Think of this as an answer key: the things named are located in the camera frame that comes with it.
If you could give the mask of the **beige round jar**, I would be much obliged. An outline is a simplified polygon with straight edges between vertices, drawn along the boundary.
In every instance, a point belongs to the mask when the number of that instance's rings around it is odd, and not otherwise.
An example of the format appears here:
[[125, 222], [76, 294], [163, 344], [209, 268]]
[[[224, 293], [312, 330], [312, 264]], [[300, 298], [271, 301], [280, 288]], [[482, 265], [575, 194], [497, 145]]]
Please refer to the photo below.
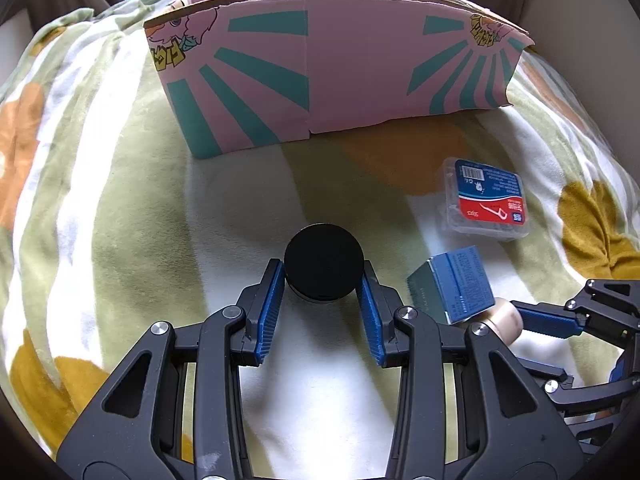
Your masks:
[[462, 325], [470, 326], [473, 323], [487, 325], [507, 346], [514, 344], [524, 328], [523, 319], [514, 304], [499, 297], [495, 299], [493, 306], [472, 316]]

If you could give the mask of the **clear dental floss box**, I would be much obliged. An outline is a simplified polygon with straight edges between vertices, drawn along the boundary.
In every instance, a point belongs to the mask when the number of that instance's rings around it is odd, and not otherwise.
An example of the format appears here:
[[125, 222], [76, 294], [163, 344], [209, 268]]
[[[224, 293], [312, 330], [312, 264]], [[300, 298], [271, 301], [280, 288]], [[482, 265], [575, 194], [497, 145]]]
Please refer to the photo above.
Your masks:
[[448, 157], [439, 169], [438, 184], [445, 230], [503, 242], [529, 234], [524, 185], [515, 172]]

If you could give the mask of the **striped floral blanket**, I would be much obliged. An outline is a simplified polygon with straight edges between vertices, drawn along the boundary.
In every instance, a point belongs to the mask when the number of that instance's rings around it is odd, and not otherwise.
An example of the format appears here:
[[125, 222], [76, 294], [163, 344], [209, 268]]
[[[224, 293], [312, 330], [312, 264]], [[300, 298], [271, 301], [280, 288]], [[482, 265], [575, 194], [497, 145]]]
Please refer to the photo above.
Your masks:
[[[58, 18], [2, 88], [2, 457], [32, 458], [3, 463], [3, 478], [34, 478], [43, 462], [71, 479], [56, 453], [141, 336], [235, 304], [310, 224], [351, 232], [409, 307], [407, 278], [469, 246], [495, 299], [512, 304], [565, 308], [590, 278], [639, 281], [638, 183], [532, 36], [505, 106], [199, 159], [144, 31], [173, 1]], [[518, 174], [529, 234], [503, 242], [445, 230], [438, 173], [448, 157]], [[506, 348], [584, 452], [571, 479], [638, 477], [639, 333], [609, 344], [523, 328]], [[318, 304], [284, 272], [271, 349], [239, 373], [251, 479], [388, 479], [400, 370], [373, 359], [357, 289]]]

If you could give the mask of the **small blue cube box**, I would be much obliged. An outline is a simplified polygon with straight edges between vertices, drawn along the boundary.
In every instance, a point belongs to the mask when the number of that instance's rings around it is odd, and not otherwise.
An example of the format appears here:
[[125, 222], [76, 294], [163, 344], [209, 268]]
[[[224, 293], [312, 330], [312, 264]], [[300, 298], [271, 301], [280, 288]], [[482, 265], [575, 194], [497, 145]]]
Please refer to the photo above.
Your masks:
[[496, 302], [475, 246], [431, 256], [407, 284], [413, 307], [439, 324], [465, 322]]

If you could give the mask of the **black round jar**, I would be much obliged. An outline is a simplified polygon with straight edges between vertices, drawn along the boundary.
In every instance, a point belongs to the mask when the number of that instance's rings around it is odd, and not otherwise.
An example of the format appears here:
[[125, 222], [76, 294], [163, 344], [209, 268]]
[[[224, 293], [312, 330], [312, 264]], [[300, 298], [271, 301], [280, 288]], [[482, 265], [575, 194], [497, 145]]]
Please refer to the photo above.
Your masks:
[[288, 286], [296, 295], [327, 304], [357, 288], [364, 255], [351, 232], [333, 223], [314, 223], [291, 238], [283, 264]]

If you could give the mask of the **pink teal cardboard box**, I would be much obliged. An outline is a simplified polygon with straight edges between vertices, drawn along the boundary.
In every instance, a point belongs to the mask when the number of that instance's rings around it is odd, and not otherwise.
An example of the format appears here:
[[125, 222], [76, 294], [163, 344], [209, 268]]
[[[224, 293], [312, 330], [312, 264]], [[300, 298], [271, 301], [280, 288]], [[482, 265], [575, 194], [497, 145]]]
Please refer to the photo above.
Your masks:
[[144, 31], [199, 159], [494, 110], [532, 44], [468, 0], [174, 0]]

